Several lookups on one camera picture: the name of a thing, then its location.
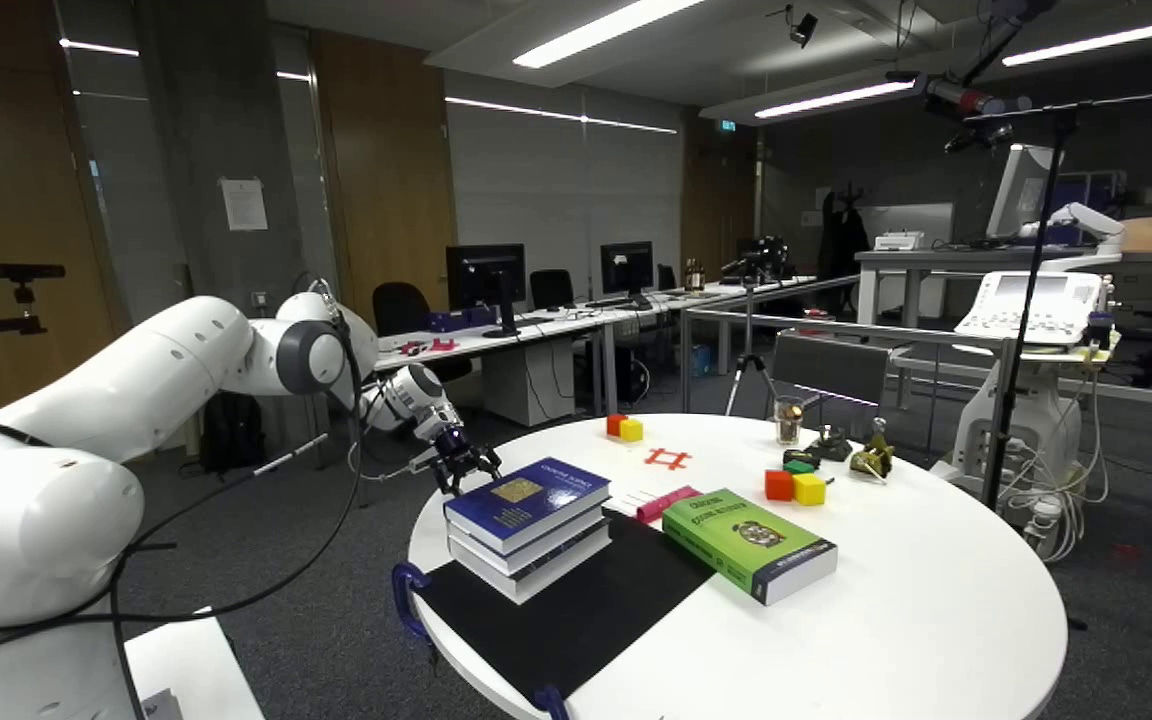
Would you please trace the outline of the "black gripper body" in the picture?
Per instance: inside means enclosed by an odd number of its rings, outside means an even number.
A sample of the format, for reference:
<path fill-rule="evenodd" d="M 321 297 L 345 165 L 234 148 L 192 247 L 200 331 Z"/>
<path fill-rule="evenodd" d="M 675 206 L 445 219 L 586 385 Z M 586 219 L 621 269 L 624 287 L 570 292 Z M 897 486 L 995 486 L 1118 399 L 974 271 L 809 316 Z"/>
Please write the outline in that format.
<path fill-rule="evenodd" d="M 459 491 L 459 486 L 472 473 L 484 473 L 488 482 L 500 477 L 500 456 L 492 448 L 477 448 L 464 434 L 438 437 L 430 454 L 435 454 L 430 473 L 435 473 L 438 491 Z"/>

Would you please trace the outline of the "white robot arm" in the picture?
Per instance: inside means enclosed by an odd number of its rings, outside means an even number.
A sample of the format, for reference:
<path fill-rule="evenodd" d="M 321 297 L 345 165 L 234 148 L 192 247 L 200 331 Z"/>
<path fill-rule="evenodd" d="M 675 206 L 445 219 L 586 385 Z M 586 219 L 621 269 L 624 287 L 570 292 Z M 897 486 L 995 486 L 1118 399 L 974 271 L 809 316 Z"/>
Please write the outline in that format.
<path fill-rule="evenodd" d="M 484 456 L 445 385 L 313 286 L 273 316 L 186 297 L 0 408 L 0 720 L 139 720 L 107 586 L 143 520 L 131 465 L 210 398 L 327 398 L 413 434 L 438 486 Z"/>

